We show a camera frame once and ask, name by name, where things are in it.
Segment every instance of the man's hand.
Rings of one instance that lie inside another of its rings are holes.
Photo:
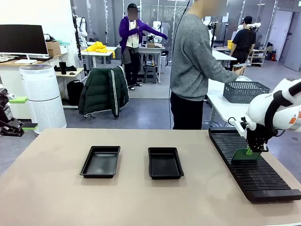
[[[246,69],[246,66],[244,65],[242,68],[240,68],[239,70],[234,71],[234,72],[237,74],[237,76],[240,76],[244,73],[245,69]]]

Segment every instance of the slotted rack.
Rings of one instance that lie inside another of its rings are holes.
[[[248,200],[278,202],[301,199],[301,192],[291,189],[263,157],[255,161],[231,162],[237,149],[247,148],[246,140],[235,128],[210,128],[209,136]]]

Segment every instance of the yellow cloth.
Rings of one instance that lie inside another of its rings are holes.
[[[98,52],[98,53],[107,53],[107,52],[113,52],[113,58],[115,58],[115,51],[113,50],[108,50],[107,47],[105,45],[103,45],[102,42],[97,41],[96,43],[94,43],[92,46],[89,46],[88,48],[86,48],[85,50],[83,50],[85,52]]]

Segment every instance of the white cylinder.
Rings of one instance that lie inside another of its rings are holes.
[[[20,67],[20,74],[31,110],[34,131],[40,134],[46,128],[66,128],[60,91],[55,71],[50,65]]]

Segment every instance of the green jacket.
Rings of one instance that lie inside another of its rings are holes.
[[[127,81],[123,68],[95,68],[89,73],[81,92],[79,113],[88,116],[112,110],[114,117],[118,117],[120,108],[128,102]]]

